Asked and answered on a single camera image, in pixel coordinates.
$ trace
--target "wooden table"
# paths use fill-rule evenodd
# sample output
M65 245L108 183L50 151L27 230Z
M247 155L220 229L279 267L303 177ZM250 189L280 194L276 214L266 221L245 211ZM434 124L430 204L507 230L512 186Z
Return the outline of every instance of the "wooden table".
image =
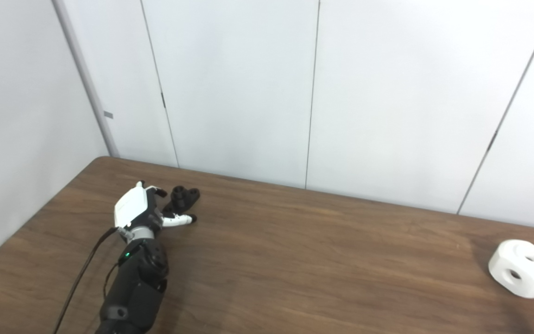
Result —
M155 334L534 334L534 300L494 282L504 239L534 228L99 158L0 248L0 334L48 334L113 206L138 180L197 187L199 221L164 230ZM91 334L111 236L60 334Z

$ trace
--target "black cable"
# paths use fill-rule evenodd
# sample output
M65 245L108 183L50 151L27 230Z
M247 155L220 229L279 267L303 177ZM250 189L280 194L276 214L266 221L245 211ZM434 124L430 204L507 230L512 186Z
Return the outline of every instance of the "black cable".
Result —
M89 263L92 261L92 258L94 257L94 254L98 250L98 247L100 247L102 242L106 240L106 238L110 237L110 235L114 233L116 230L117 230L116 227L108 229L108 231L102 234L102 237L98 239L98 241L96 242L96 245L94 245L94 248L90 252L88 258L85 260L85 263L83 264L82 270L76 277L76 281L74 281L74 285L71 287L70 294L68 294L67 296L67 300L65 300L65 304L63 305L59 318L57 319L57 324L55 324L55 329L53 330L53 334L57 334L57 331L59 330L59 327L61 326L61 321L63 321L63 317L65 316L65 311L67 311L67 307L70 305L71 298L74 296L74 292L76 291L76 288L78 287L78 284L80 283L81 277L83 276L83 273L87 269Z
M106 278L104 279L104 286L102 286L102 296L104 297L104 299L106 299L106 285L108 284L108 279L110 278L110 274L113 273L113 270L117 268L118 265L119 265L118 262L113 264L113 267L110 268L110 270L108 271L108 274L106 274Z

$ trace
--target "white wall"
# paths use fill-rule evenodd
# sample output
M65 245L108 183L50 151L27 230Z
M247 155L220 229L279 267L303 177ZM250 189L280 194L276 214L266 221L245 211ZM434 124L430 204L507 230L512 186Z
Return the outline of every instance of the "white wall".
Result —
M0 245L107 150L50 0L0 0Z
M534 59L460 213L534 226Z
M102 116L125 159L178 165L139 0L55 0Z
M322 0L307 186L456 213L534 50L534 1Z
M318 0L144 0L180 167L305 186Z

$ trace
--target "door hinge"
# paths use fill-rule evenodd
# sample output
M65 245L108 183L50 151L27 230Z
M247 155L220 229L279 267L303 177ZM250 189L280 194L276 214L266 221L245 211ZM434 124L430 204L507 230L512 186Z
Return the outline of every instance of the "door hinge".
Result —
M491 140L489 142L489 145L488 145L488 149L485 150L486 152L489 151L489 149L491 148L491 146L494 144L494 140L496 140L496 135L498 135L498 131L496 131L494 133L494 135L491 137Z

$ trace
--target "robotic hand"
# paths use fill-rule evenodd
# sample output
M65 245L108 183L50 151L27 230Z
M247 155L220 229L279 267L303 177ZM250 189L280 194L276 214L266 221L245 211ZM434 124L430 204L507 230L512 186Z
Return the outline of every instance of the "robotic hand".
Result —
M188 210L199 198L197 189L177 186L163 212L155 195L165 197L156 186L144 188L137 182L114 206L114 225L127 243L119 256L118 272L100 309L96 334L144 334L152 325L166 290L168 261L161 243L155 239L163 227L191 224Z

